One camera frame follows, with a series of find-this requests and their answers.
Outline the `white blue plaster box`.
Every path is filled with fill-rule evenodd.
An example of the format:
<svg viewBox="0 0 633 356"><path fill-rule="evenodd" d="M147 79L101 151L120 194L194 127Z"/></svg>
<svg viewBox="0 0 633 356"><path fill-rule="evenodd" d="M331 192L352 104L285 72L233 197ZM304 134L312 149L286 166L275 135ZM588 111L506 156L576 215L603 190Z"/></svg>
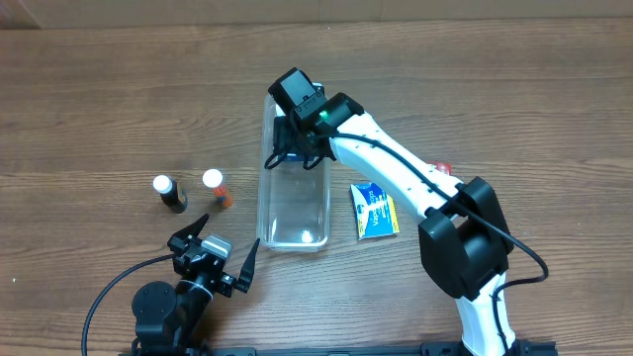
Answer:
<svg viewBox="0 0 633 356"><path fill-rule="evenodd" d="M285 160L287 162L303 162L304 161L304 157L302 155L298 155L295 153L289 153Z"/></svg>

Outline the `blue yellow VapoDrops box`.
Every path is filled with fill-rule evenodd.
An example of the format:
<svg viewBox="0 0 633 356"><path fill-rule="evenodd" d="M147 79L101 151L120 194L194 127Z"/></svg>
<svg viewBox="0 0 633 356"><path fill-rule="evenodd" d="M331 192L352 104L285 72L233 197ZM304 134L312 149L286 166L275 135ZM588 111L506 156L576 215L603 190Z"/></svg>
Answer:
<svg viewBox="0 0 633 356"><path fill-rule="evenodd" d="M377 184L350 185L358 239L380 238L400 232L395 203Z"/></svg>

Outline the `red white medicine box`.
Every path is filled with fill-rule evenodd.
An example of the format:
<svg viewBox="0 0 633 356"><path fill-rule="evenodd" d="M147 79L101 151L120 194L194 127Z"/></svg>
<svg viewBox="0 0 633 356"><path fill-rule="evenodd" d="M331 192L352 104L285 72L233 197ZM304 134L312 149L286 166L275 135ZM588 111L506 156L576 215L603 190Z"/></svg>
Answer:
<svg viewBox="0 0 633 356"><path fill-rule="evenodd" d="M428 163L428 172L432 175L452 175L452 167L450 163L447 162L429 162Z"/></svg>

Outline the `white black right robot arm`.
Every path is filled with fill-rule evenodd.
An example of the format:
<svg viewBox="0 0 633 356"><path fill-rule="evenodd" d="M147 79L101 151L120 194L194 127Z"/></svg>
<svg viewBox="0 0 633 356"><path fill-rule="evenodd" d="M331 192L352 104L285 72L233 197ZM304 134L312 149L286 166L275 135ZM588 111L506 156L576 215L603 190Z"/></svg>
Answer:
<svg viewBox="0 0 633 356"><path fill-rule="evenodd" d="M289 130L281 148L332 158L384 189L417 223L426 274L455 300L468 355L513 355L503 287L512 250L497 195L485 180L465 184L397 143L364 108L318 90L294 99L269 95Z"/></svg>

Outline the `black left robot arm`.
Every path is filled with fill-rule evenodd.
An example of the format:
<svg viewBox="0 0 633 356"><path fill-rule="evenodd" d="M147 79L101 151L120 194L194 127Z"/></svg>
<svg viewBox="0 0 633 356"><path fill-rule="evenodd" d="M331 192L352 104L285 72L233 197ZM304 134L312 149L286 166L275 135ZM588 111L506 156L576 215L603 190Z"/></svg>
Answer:
<svg viewBox="0 0 633 356"><path fill-rule="evenodd" d="M207 307L218 295L229 298L235 291L248 292L260 240L254 241L239 275L233 277L225 271L231 243L213 235L200 236L208 220L204 214L167 240L178 283L155 281L136 292L132 301L135 355L211 355L211 347L195 339Z"/></svg>

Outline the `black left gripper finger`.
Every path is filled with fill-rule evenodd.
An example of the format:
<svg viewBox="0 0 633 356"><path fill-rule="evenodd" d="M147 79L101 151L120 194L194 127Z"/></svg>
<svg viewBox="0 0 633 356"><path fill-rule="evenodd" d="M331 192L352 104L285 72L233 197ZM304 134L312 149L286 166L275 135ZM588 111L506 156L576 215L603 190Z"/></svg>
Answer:
<svg viewBox="0 0 633 356"><path fill-rule="evenodd" d="M203 214L196 221L176 231L174 236L179 239L197 238L209 220L209 214Z"/></svg>
<svg viewBox="0 0 633 356"><path fill-rule="evenodd" d="M253 243L253 245L251 246L251 249L240 269L239 277L237 281L235 282L235 288L242 293L247 293L252 284L254 273L255 273L256 255L257 255L259 244L260 244L260 239L257 238L255 242Z"/></svg>

